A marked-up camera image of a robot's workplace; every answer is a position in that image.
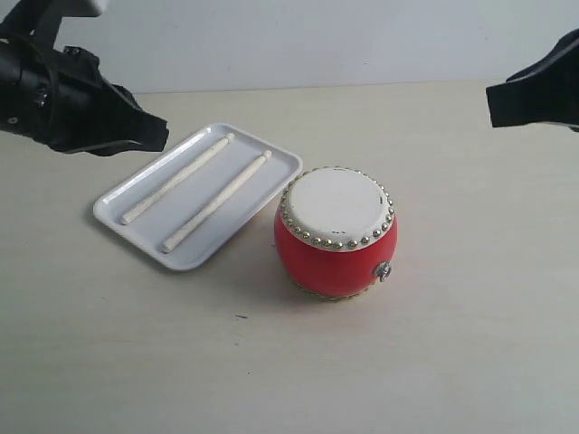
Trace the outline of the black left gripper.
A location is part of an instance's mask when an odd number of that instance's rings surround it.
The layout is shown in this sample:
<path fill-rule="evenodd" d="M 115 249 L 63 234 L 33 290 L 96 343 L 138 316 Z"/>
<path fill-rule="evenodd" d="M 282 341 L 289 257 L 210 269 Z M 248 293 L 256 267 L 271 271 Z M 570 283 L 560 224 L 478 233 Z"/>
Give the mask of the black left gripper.
<path fill-rule="evenodd" d="M 99 57 L 78 46 L 58 52 L 1 40 L 1 130 L 65 155 L 163 151 L 167 121 L 142 109 L 123 86 L 103 89 L 99 66 Z"/>

